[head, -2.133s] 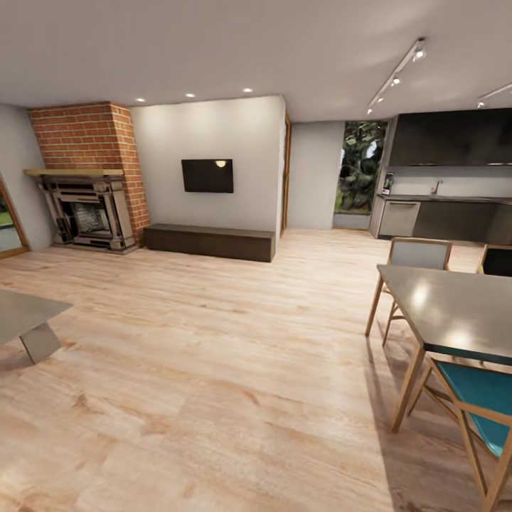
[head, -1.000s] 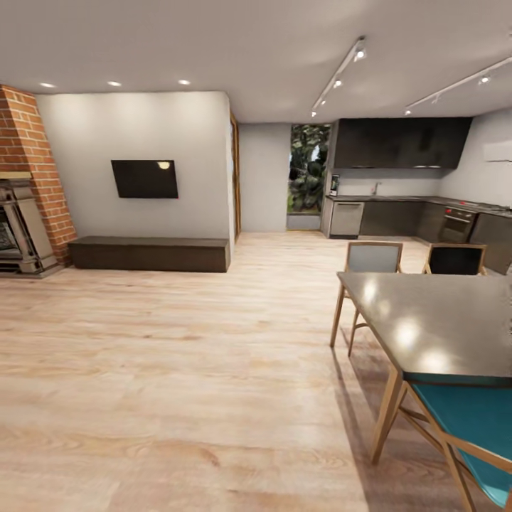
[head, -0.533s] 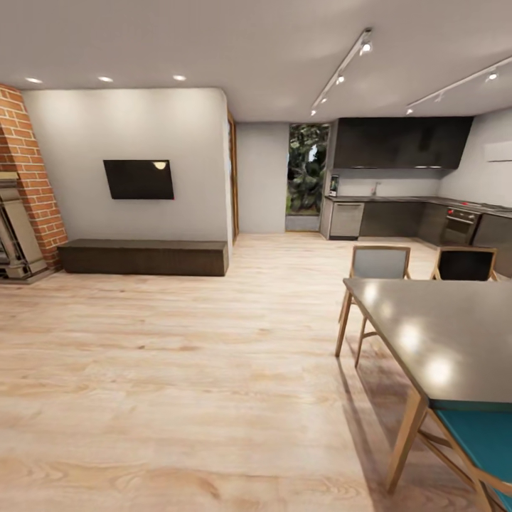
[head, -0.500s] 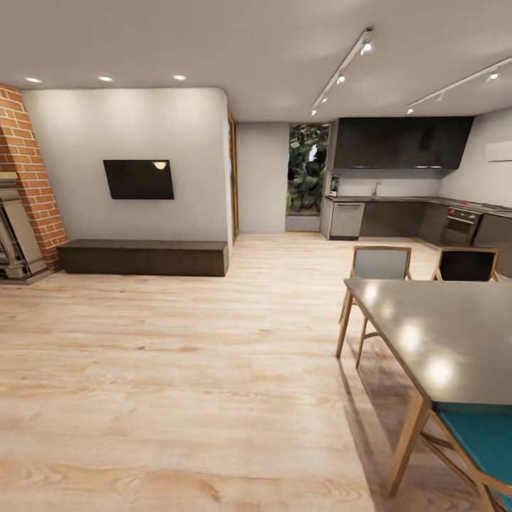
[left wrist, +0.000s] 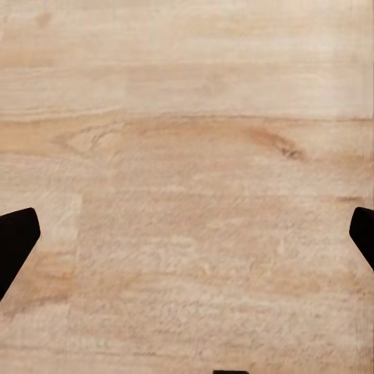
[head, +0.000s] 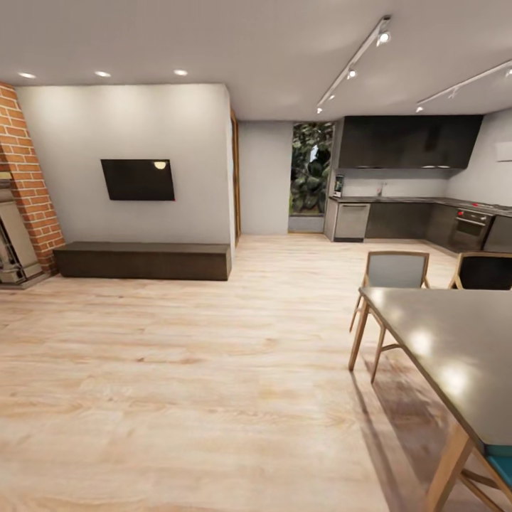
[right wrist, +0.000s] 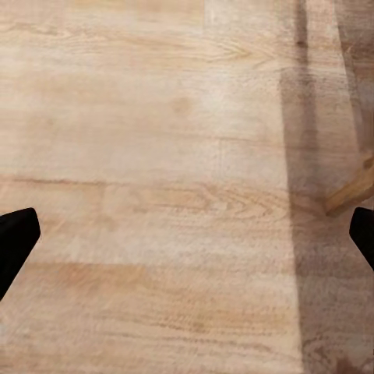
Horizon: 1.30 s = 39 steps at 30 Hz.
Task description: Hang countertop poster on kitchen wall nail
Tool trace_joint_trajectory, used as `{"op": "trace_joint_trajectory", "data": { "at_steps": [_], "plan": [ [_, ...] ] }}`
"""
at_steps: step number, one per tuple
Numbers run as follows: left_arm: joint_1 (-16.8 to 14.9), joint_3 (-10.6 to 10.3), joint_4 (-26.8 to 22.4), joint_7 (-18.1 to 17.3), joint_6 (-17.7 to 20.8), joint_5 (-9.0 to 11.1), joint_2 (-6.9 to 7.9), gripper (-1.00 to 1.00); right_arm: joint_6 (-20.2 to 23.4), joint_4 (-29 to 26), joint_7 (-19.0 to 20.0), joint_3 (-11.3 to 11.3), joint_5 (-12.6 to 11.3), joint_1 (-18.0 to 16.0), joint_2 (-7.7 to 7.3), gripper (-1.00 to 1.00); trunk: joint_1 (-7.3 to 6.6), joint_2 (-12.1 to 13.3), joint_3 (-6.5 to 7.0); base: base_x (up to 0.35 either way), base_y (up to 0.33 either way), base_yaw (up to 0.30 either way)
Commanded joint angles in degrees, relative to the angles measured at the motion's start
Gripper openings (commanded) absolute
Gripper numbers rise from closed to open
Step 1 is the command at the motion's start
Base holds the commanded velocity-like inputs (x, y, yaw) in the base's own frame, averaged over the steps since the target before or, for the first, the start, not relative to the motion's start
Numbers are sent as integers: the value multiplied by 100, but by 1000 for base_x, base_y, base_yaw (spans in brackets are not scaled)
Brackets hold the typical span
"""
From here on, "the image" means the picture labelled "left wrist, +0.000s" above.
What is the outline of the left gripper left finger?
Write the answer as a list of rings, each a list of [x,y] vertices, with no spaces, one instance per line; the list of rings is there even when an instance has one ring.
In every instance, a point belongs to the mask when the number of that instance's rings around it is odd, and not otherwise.
[[[41,236],[32,206],[0,216],[0,301]]]

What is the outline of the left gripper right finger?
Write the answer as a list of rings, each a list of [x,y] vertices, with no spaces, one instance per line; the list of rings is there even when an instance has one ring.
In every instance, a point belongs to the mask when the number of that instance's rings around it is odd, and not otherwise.
[[[358,206],[351,219],[349,234],[374,270],[374,210]]]

